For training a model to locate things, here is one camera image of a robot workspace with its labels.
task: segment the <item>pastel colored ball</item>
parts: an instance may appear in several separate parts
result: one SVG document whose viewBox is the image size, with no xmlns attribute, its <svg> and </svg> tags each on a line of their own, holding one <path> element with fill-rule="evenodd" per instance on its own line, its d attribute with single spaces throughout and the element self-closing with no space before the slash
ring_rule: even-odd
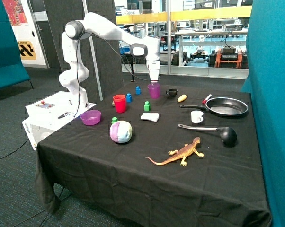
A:
<svg viewBox="0 0 285 227">
<path fill-rule="evenodd" d="M 132 137 L 132 126 L 126 121 L 117 121 L 110 127 L 110 137 L 116 143 L 126 143 Z"/>
</svg>

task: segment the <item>red cup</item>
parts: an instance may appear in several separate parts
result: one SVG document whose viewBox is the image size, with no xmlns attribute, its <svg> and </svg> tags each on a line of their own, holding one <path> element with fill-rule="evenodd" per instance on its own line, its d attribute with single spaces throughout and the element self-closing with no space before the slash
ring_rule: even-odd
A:
<svg viewBox="0 0 285 227">
<path fill-rule="evenodd" d="M 115 105 L 116 112 L 123 113 L 126 110 L 125 95 L 113 96 L 113 101 Z"/>
</svg>

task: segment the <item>ladle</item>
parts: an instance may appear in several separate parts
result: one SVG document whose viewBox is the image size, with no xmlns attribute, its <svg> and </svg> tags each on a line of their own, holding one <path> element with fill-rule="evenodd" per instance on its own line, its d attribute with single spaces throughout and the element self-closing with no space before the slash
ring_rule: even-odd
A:
<svg viewBox="0 0 285 227">
<path fill-rule="evenodd" d="M 222 139 L 222 142 L 227 146 L 234 146 L 237 140 L 237 134 L 235 130 L 230 127 L 205 128 L 205 127 L 192 127 L 183 124 L 179 124 L 178 127 L 184 129 L 193 129 L 193 130 L 217 130 L 220 132 L 220 138 Z"/>
</svg>

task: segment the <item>yellow railing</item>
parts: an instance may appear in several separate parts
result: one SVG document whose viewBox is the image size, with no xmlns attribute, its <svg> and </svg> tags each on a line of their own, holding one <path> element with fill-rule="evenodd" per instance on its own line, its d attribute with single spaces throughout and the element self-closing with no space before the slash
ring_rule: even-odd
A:
<svg viewBox="0 0 285 227">
<path fill-rule="evenodd" d="M 216 9 L 199 9 L 191 11 L 171 12 L 171 21 L 180 20 L 198 20 L 198 19 L 217 19 L 217 18 L 232 18 L 232 17 L 250 17 L 252 6 L 240 7 L 222 7 Z M 140 15 L 117 16 L 116 23 L 123 24 L 140 24 L 148 22 L 167 21 L 167 13 L 150 13 Z"/>
</svg>

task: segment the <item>sticker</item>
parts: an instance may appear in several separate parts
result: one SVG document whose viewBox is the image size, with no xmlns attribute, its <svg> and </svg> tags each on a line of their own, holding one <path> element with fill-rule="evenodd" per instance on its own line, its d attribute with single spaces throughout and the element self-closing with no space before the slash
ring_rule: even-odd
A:
<svg viewBox="0 0 285 227">
<path fill-rule="evenodd" d="M 21 60 L 36 60 L 34 47 L 30 41 L 18 42 Z"/>
<path fill-rule="evenodd" d="M 44 103 L 44 104 L 37 104 L 36 107 L 41 107 L 44 109 L 50 109 L 51 107 L 55 106 L 55 104 Z"/>
<path fill-rule="evenodd" d="M 212 7 L 213 2 L 207 2 L 204 4 L 204 7 Z"/>
<path fill-rule="evenodd" d="M 160 26 L 160 31 L 166 31 L 166 25 L 159 25 Z"/>
</svg>

